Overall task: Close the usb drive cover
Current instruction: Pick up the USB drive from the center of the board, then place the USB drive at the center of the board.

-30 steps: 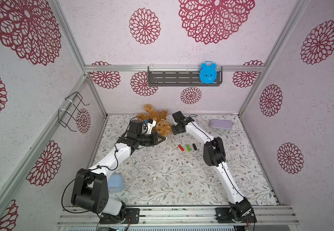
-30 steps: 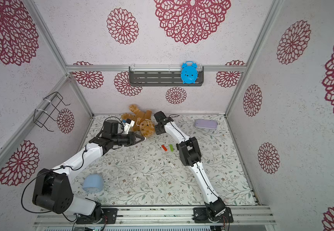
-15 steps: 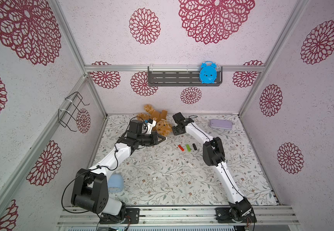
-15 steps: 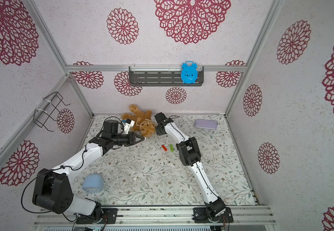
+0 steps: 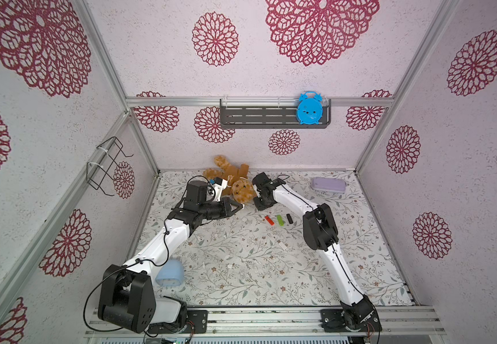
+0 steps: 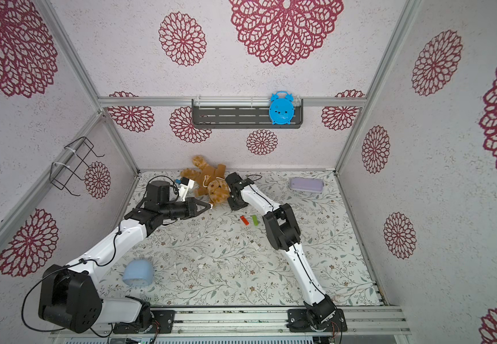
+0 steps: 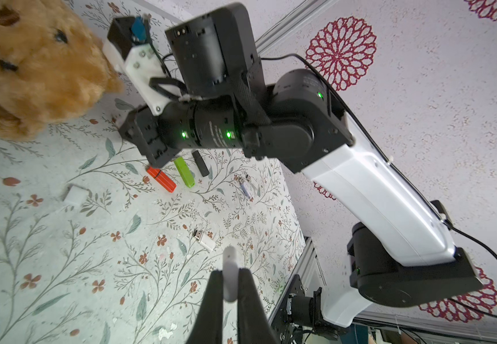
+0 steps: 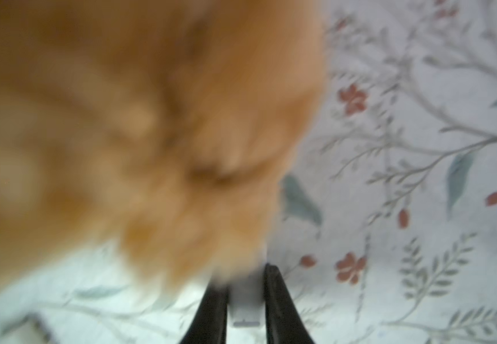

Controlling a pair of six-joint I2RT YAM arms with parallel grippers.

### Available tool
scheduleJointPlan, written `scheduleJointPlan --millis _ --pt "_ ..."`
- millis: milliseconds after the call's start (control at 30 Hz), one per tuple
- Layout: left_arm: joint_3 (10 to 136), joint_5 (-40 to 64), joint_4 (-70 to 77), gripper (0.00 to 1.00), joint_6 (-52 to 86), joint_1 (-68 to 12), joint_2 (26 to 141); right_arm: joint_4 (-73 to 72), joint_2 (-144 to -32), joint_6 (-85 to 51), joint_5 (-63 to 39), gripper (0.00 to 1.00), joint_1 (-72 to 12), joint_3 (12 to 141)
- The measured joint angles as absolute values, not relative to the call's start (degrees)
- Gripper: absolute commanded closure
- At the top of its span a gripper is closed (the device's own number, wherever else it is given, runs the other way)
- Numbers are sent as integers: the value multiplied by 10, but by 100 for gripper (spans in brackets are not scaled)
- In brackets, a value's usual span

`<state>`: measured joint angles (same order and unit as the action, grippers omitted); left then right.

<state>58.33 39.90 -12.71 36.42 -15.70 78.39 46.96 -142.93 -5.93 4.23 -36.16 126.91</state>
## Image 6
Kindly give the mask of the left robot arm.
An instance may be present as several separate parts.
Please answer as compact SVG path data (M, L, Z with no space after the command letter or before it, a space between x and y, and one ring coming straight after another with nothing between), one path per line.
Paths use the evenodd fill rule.
M138 298L104 298L98 285L112 266L159 227L195 218L211 204L189 197L195 182L167 176L149 180L138 204L104 239L68 264L52 265L37 282L38 316L58 330L84 333L95 325L128 326L146 331L154 322L148 302Z

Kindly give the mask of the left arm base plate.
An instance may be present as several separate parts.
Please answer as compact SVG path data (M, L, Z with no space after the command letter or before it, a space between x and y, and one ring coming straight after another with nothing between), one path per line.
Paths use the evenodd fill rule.
M135 322L119 322L114 334L170 334L176 312L174 310L151 310L143 312Z

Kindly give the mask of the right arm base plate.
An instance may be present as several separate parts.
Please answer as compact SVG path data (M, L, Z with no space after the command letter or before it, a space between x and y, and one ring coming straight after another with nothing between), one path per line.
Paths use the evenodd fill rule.
M347 322L344 312L337 308L327 318L319 319L308 309L288 309L287 328L293 333L305 332L347 332Z

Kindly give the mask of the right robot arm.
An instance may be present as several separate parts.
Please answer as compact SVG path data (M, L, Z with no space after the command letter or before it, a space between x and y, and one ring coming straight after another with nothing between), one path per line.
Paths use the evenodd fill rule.
M324 291L312 271L301 241L301 229L289 204L280 204L264 194L253 180L238 173L226 177L230 188L228 204L234 211L252 206L262 216L267 239L289 263L298 282L306 309L305 320L293 320L287 328L293 332L347 331L344 313Z

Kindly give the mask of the red usb drive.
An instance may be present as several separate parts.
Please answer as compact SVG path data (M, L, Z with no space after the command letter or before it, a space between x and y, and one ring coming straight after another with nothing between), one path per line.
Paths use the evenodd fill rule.
M250 222L247 220L245 216L240 216L240 219L246 226L250 225Z

